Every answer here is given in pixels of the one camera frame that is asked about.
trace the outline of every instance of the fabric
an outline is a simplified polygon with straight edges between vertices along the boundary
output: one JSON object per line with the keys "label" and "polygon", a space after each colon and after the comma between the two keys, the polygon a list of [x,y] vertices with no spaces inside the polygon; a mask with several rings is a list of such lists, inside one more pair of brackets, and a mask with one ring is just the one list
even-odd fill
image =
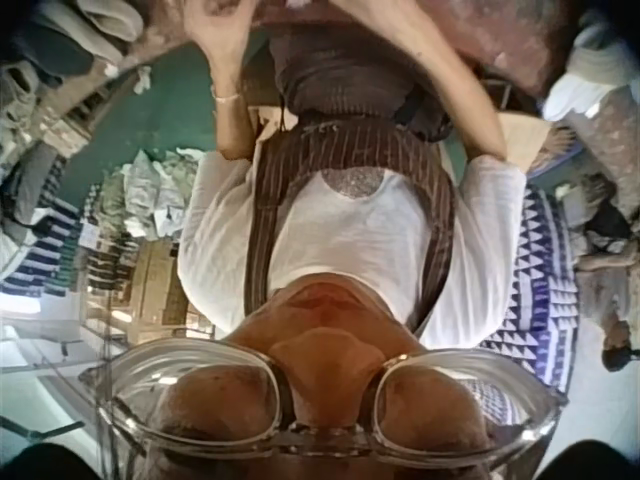
{"label": "fabric", "polygon": [[39,84],[38,74],[26,60],[0,67],[0,123],[12,129],[28,128]]}
{"label": "fabric", "polygon": [[[62,201],[56,203],[59,206],[57,210],[54,210],[56,219],[67,224],[70,223],[70,220],[77,219],[79,212],[75,207],[71,207]],[[73,221],[70,227],[69,235],[60,245],[58,270],[44,285],[44,293],[48,295],[64,297],[69,290],[75,290],[78,276],[78,270],[75,267],[75,253],[78,247],[81,223]]]}
{"label": "fabric", "polygon": [[570,111],[589,116],[608,93],[627,85],[635,89],[640,78],[637,62],[606,20],[587,12],[581,26],[567,73],[553,85],[544,104],[546,120],[560,121]]}
{"label": "fabric", "polygon": [[634,238],[631,226],[608,198],[598,206],[595,215],[584,224],[589,243],[597,252],[619,254]]}
{"label": "fabric", "polygon": [[566,392],[578,326],[578,288],[566,221],[555,201],[530,186],[506,317],[480,346]]}
{"label": "fabric", "polygon": [[76,0],[82,13],[107,35],[133,42],[142,35],[144,22],[140,14],[123,0]]}
{"label": "fabric", "polygon": [[[408,320],[415,330],[425,324],[451,263],[452,185],[437,148],[424,142],[442,133],[444,110],[432,90],[427,93],[428,82],[419,84],[425,79],[417,78],[412,63],[370,32],[348,27],[330,33],[287,29],[272,36],[279,90],[301,120],[291,132],[267,141],[258,165],[245,314],[267,301],[278,210],[292,188],[302,188],[316,172],[323,172],[331,185],[326,174],[340,182],[359,168],[380,179],[387,169],[412,182],[431,229],[421,298]],[[365,179],[358,180],[367,185]]]}
{"label": "fabric", "polygon": [[289,111],[391,119],[419,85],[425,91],[409,130],[430,142],[450,122],[427,76],[388,42],[362,27],[305,25],[271,32],[276,84]]}
{"label": "fabric", "polygon": [[122,172],[116,171],[107,175],[100,187],[95,217],[105,236],[117,238],[125,228],[127,211],[124,178]]}
{"label": "fabric", "polygon": [[20,27],[14,42],[29,61],[54,77],[85,75],[93,65],[93,55],[77,42],[33,22]]}
{"label": "fabric", "polygon": [[60,199],[56,198],[51,202],[52,225],[48,235],[37,239],[20,266],[0,282],[0,292],[39,298],[49,288],[57,296],[66,295],[66,289],[49,287],[49,283],[55,279],[60,269],[62,246],[76,228],[78,213],[75,207]]}
{"label": "fabric", "polygon": [[[228,162],[219,153],[202,160],[180,243],[182,285],[219,335],[244,319],[257,161]],[[456,195],[451,270],[420,338],[426,347],[473,348],[502,323],[524,188],[525,176],[513,166],[490,157],[468,165]],[[394,317],[407,322],[418,302],[430,231],[402,177],[387,173],[373,196],[350,199],[316,174],[287,207],[277,227],[270,293],[312,273],[347,275],[378,293]]]}
{"label": "fabric", "polygon": [[408,320],[412,330],[422,325],[444,287],[453,248],[454,196],[437,150],[392,122],[373,118],[299,124],[284,134],[280,144],[272,142],[267,143],[267,154],[258,163],[256,173],[245,273],[245,314],[250,315],[268,299],[268,270],[278,208],[291,195],[291,185],[300,188],[300,182],[324,170],[375,167],[400,173],[413,184],[429,224],[430,238],[419,280],[420,298]]}
{"label": "fabric", "polygon": [[87,52],[117,65],[122,53],[64,3],[45,0],[38,11],[56,27],[75,40]]}

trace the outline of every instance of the white shirt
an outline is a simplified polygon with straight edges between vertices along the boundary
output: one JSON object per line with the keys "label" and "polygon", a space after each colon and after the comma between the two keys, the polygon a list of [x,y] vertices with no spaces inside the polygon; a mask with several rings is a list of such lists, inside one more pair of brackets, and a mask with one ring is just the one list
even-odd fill
{"label": "white shirt", "polygon": [[[223,335],[244,319],[260,150],[259,144],[254,164],[217,152],[202,161],[180,243],[185,292]],[[471,348],[502,324],[525,183],[515,166],[489,156],[468,165],[457,195],[451,270],[420,338],[427,348]],[[376,193],[351,199],[316,174],[281,210],[270,292],[313,273],[347,275],[378,293],[398,321],[408,320],[421,292],[430,230],[404,177],[388,171]]]}

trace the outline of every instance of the hand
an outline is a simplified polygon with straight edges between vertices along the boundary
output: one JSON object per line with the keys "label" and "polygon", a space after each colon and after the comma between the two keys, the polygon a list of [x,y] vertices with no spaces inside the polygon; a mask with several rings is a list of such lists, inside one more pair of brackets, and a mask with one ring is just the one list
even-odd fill
{"label": "hand", "polygon": [[259,1],[185,0],[185,31],[204,52],[214,77],[239,81]]}

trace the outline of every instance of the wrist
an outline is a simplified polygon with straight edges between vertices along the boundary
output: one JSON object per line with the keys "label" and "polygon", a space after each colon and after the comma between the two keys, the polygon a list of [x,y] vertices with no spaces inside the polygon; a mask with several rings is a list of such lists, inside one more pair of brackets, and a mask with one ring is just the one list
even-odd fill
{"label": "wrist", "polygon": [[218,71],[211,69],[211,80],[216,96],[231,97],[240,93],[240,69]]}

